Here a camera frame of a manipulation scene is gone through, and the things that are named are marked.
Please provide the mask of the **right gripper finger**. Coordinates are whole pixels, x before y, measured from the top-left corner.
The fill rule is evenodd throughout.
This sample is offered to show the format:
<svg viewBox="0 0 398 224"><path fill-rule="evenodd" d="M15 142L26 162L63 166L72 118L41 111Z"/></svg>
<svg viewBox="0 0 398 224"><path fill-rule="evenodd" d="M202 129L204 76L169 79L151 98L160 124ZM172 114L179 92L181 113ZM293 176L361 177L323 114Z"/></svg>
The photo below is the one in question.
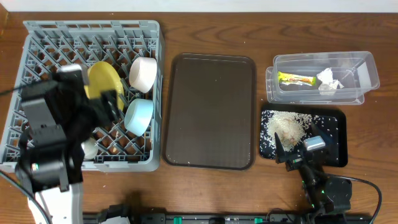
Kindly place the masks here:
<svg viewBox="0 0 398 224"><path fill-rule="evenodd" d="M284 151L284 147L277 133L274 133L274 138L275 138L275 153L276 153L275 161L277 164L280 164L286 161L286 153Z"/></svg>
<svg viewBox="0 0 398 224"><path fill-rule="evenodd" d="M332 138L325 134L314 122L311 122L311 129L313 137L321 137L326 146L332 145Z"/></svg>

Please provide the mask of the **yellow round plate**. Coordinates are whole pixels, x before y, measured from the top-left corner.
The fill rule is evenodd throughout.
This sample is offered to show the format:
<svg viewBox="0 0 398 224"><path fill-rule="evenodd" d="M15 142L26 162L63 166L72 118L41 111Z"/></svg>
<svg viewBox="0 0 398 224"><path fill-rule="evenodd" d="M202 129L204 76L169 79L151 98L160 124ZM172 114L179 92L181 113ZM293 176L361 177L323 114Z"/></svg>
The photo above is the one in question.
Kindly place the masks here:
<svg viewBox="0 0 398 224"><path fill-rule="evenodd" d="M124 95L121 79L108 62L96 62L88 69L89 85L84 86L85 93L89 99L99 98L102 91L115 90L117 95L117 106L124 109L124 103L120 95Z"/></svg>

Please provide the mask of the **light blue bowl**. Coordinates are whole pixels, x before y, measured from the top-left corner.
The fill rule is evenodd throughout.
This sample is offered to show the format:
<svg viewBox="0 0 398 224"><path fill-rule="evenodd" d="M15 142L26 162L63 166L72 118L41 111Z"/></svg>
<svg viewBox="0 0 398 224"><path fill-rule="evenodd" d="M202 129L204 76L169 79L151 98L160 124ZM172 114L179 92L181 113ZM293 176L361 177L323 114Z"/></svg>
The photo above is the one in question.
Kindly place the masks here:
<svg viewBox="0 0 398 224"><path fill-rule="evenodd" d="M136 136L142 136L152 119L154 104L152 100L134 99L124 117L125 128Z"/></svg>

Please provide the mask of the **white cup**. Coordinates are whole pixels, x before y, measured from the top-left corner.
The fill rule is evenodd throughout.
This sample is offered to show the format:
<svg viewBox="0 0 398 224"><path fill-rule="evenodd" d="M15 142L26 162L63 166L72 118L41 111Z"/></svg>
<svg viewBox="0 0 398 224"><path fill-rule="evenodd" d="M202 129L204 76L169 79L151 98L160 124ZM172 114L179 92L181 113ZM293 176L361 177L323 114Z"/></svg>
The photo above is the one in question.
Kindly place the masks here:
<svg viewBox="0 0 398 224"><path fill-rule="evenodd" d="M98 148L96 147L96 139L89 138L81 144L84 152L84 160L92 160L98 153Z"/></svg>

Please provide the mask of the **white tissue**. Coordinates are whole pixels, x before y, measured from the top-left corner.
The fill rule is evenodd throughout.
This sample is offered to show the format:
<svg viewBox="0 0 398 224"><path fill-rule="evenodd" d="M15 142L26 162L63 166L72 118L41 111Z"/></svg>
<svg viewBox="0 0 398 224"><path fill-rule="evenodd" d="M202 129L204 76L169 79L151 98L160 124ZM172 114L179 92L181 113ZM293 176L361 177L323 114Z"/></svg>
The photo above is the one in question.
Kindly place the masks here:
<svg viewBox="0 0 398 224"><path fill-rule="evenodd" d="M339 80L333 78L331 68L326 68L317 74L317 79L321 82L318 90L321 95L334 95L337 89L342 89L344 86Z"/></svg>

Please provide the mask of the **white bowl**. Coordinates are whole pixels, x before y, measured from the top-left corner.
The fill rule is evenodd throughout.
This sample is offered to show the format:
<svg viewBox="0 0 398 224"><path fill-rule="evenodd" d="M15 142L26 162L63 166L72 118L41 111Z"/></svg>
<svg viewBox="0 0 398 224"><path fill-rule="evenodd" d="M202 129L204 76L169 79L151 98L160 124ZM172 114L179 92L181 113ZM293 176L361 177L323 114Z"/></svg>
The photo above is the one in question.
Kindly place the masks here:
<svg viewBox="0 0 398 224"><path fill-rule="evenodd" d="M142 93L153 86L157 75L157 61L154 58L138 57L133 61L129 72L129 84Z"/></svg>

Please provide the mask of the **green snack wrapper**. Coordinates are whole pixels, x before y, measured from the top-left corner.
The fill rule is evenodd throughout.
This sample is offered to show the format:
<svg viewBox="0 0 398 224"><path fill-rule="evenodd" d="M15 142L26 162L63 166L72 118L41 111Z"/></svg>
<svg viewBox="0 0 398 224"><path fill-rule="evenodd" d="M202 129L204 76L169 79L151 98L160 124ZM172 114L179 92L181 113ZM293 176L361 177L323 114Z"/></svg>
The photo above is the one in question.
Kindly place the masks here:
<svg viewBox="0 0 398 224"><path fill-rule="evenodd" d="M285 72L277 72L278 80L280 84L283 85L308 85L308 86L315 86L316 78L303 76L303 75L296 75L291 73Z"/></svg>

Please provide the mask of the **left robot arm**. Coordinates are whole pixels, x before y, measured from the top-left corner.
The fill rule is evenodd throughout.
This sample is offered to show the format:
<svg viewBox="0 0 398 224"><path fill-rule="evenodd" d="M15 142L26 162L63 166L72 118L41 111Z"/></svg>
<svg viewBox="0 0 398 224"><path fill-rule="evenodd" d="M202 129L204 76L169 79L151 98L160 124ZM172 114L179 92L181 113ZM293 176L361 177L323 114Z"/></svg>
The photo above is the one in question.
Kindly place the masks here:
<svg viewBox="0 0 398 224"><path fill-rule="evenodd" d="M82 73L53 73L22 91L29 127L19 140L15 172L36 223L83 223L82 143L119 118L116 90L85 93Z"/></svg>

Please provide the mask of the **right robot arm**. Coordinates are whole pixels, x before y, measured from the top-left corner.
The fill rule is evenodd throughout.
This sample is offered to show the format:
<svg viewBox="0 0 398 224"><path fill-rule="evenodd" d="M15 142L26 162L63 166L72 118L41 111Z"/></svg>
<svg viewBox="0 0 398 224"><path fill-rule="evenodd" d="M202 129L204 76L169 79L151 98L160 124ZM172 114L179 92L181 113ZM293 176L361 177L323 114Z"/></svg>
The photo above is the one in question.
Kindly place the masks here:
<svg viewBox="0 0 398 224"><path fill-rule="evenodd" d="M314 123L312 137L293 154L287 154L277 133L274 134L276 163L284 163L288 172L298 170L306 199L313 210L304 215L305 223L347 223L345 212L351 208L352 183L332 177L323 171L322 165L330 156L333 142Z"/></svg>

